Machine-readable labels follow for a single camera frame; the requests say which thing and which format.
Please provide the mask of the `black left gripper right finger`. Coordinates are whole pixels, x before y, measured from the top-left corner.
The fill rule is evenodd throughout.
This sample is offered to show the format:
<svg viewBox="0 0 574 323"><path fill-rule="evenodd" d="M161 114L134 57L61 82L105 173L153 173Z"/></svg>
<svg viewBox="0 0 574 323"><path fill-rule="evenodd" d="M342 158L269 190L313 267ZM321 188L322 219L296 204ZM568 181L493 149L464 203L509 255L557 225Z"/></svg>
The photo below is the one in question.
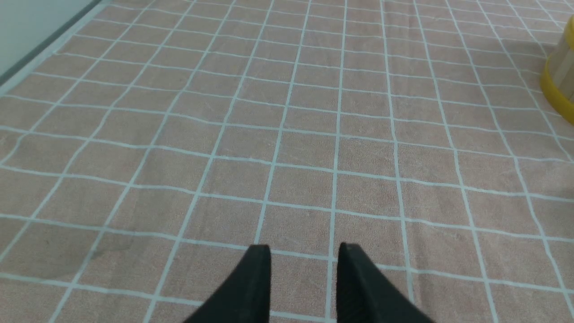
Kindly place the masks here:
<svg viewBox="0 0 574 323"><path fill-rule="evenodd" d="M359 244L341 243L336 276L339 323L431 323L375 266Z"/></svg>

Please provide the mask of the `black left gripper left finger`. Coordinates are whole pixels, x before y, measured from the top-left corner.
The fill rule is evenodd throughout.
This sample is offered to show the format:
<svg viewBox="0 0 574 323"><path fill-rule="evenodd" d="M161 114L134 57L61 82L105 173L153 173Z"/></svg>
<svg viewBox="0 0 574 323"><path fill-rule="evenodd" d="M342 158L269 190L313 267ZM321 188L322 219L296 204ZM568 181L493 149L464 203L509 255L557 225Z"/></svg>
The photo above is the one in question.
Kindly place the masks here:
<svg viewBox="0 0 574 323"><path fill-rule="evenodd" d="M251 245L231 274L185 323L268 323L271 252Z"/></svg>

